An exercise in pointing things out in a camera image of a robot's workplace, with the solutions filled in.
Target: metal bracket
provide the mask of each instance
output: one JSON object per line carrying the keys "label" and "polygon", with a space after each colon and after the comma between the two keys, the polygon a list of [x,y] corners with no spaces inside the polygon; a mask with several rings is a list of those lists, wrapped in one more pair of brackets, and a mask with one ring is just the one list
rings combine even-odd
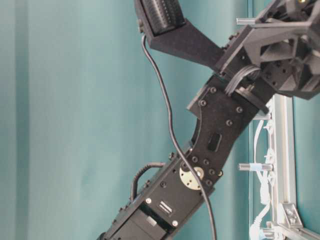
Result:
{"label": "metal bracket", "polygon": [[280,205],[282,206],[288,227],[290,229],[303,229],[304,225],[301,221],[296,205],[293,203],[282,203]]}

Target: screw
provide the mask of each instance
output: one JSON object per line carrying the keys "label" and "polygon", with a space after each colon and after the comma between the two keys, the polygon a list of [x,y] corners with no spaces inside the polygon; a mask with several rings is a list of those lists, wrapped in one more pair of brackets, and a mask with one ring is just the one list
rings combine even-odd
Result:
{"label": "screw", "polygon": [[291,211],[290,209],[286,209],[285,212],[288,216],[292,216],[294,214],[294,212]]}
{"label": "screw", "polygon": [[243,111],[244,111],[244,109],[243,109],[242,107],[240,107],[240,106],[238,106],[235,110],[236,110],[236,112],[237,112],[238,114],[242,114]]}
{"label": "screw", "polygon": [[215,94],[217,92],[217,89],[213,86],[210,88],[210,93]]}
{"label": "screw", "polygon": [[172,226],[177,227],[177,226],[178,226],[178,221],[174,220],[174,221],[172,222]]}
{"label": "screw", "polygon": [[281,67],[282,63],[281,63],[281,61],[276,61],[275,65],[279,68],[279,67]]}
{"label": "screw", "polygon": [[294,217],[289,218],[290,224],[295,224],[297,222],[297,219]]}
{"label": "screw", "polygon": [[198,162],[198,158],[196,156],[192,157],[192,162],[197,163]]}
{"label": "screw", "polygon": [[210,187],[212,185],[212,181],[208,179],[205,181],[205,184]]}
{"label": "screw", "polygon": [[222,47],[222,50],[227,50],[230,47],[229,44],[225,45],[224,47]]}
{"label": "screw", "polygon": [[234,124],[234,122],[229,119],[229,120],[227,120],[227,121],[225,122],[225,124],[226,124],[228,127],[231,127],[231,126]]}
{"label": "screw", "polygon": [[270,73],[270,72],[267,72],[267,73],[265,74],[265,77],[266,77],[266,79],[271,79],[271,73]]}
{"label": "screw", "polygon": [[169,154],[169,160],[172,160],[172,159],[174,158],[174,156],[175,156],[175,154],[174,154],[173,152],[171,152],[171,153]]}
{"label": "screw", "polygon": [[207,102],[205,100],[201,100],[201,101],[199,101],[199,105],[201,107],[205,107],[207,105]]}
{"label": "screw", "polygon": [[215,174],[216,174],[216,171],[211,168],[211,169],[209,169],[209,174],[210,174],[210,175],[215,175]]}
{"label": "screw", "polygon": [[165,181],[162,181],[160,183],[160,186],[165,189],[167,187],[167,183]]}

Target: metal rod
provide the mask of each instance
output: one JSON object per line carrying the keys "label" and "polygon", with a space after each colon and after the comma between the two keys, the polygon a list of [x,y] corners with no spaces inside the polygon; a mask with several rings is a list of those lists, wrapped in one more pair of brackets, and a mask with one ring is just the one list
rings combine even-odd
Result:
{"label": "metal rod", "polygon": [[242,18],[242,17],[237,17],[236,18],[236,24],[237,25],[253,25],[256,23],[255,18]]}
{"label": "metal rod", "polygon": [[272,171],[274,166],[272,164],[267,163],[239,163],[238,169],[240,171]]}

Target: black screw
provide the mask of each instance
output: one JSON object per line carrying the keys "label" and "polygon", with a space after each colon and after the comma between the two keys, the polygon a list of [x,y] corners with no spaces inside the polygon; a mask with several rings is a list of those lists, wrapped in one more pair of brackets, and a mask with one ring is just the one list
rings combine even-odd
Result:
{"label": "black screw", "polygon": [[205,107],[205,106],[207,105],[206,100],[201,100],[201,101],[199,101],[199,105],[200,105],[201,107]]}
{"label": "black screw", "polygon": [[242,107],[240,107],[240,106],[238,106],[235,110],[236,110],[236,112],[237,112],[238,114],[242,114],[243,111],[244,111],[244,109],[243,109]]}
{"label": "black screw", "polygon": [[174,156],[175,156],[175,154],[174,154],[173,152],[171,152],[171,153],[169,154],[169,160],[172,160],[172,159],[174,158]]}
{"label": "black screw", "polygon": [[209,169],[209,174],[210,174],[210,175],[215,175],[215,174],[216,174],[216,171],[211,168],[211,169]]}
{"label": "black screw", "polygon": [[167,187],[167,183],[165,181],[162,181],[160,183],[160,186],[165,189]]}
{"label": "black screw", "polygon": [[267,72],[267,73],[265,74],[265,77],[266,77],[266,79],[271,79],[271,73],[270,73],[270,72]]}
{"label": "black screw", "polygon": [[228,127],[231,127],[231,126],[234,124],[234,122],[229,119],[229,120],[227,120],[227,121],[225,122],[225,124],[226,124]]}
{"label": "black screw", "polygon": [[217,89],[213,86],[210,88],[210,93],[215,94],[217,92]]}
{"label": "black screw", "polygon": [[198,162],[198,158],[196,156],[192,157],[192,162],[197,163]]}
{"label": "black screw", "polygon": [[275,65],[279,68],[279,67],[281,67],[282,63],[281,63],[281,61],[276,61]]}
{"label": "black screw", "polygon": [[208,179],[208,180],[205,181],[205,184],[206,184],[208,187],[210,187],[210,186],[212,186],[212,181]]}

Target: white cable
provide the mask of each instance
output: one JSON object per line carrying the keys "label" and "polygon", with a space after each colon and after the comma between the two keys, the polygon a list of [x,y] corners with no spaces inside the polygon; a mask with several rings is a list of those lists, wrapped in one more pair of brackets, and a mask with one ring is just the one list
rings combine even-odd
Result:
{"label": "white cable", "polygon": [[[260,120],[255,135],[254,135],[254,163],[257,163],[257,145],[258,145],[258,139],[259,135],[261,133],[261,130],[264,125],[264,120]],[[268,181],[268,172],[264,171],[263,174],[261,174],[260,171],[256,171],[256,174],[259,178],[259,181],[261,183],[261,188],[260,188],[260,199],[261,199],[261,204],[265,205],[263,210],[259,213],[258,216],[256,216],[253,224],[250,227],[249,230],[249,236],[251,240],[262,240],[265,239],[266,236],[264,235],[263,230],[261,229],[261,222],[263,218],[267,215],[267,213],[270,210],[270,192],[269,192],[269,181]]]}

